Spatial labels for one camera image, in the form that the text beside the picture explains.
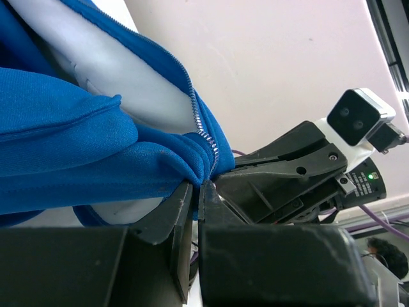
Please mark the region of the blue zip-up jacket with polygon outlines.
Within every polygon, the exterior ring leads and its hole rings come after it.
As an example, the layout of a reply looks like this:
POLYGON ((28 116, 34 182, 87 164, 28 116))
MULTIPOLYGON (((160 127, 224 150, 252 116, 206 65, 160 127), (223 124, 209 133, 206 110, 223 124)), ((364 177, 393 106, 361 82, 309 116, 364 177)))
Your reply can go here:
POLYGON ((162 46, 92 1, 1 2, 1 226, 132 224, 234 167, 162 46))

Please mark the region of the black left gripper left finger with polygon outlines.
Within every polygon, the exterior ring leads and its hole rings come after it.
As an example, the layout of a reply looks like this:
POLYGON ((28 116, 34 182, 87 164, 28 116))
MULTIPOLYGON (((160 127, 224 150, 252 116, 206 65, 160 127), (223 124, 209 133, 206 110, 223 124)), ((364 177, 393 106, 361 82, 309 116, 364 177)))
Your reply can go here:
POLYGON ((3 228, 2 306, 181 306, 192 192, 182 183, 132 226, 3 228))

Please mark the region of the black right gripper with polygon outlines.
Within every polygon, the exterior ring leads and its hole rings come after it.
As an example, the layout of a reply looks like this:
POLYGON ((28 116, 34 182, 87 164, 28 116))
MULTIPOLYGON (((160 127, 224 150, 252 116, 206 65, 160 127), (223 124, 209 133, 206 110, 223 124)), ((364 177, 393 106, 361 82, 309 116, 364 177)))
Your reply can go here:
POLYGON ((309 121, 235 163, 237 169, 219 176, 215 186, 247 224, 332 224, 342 210, 387 196, 370 157, 340 175, 346 157, 309 121))

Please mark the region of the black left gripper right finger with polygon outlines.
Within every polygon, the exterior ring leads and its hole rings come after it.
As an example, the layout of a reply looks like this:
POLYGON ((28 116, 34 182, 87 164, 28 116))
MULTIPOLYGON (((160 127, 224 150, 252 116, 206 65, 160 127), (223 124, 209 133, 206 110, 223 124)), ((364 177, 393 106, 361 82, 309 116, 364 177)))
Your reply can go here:
POLYGON ((212 182, 199 194, 204 306, 374 306, 359 250, 336 226, 246 224, 212 182))

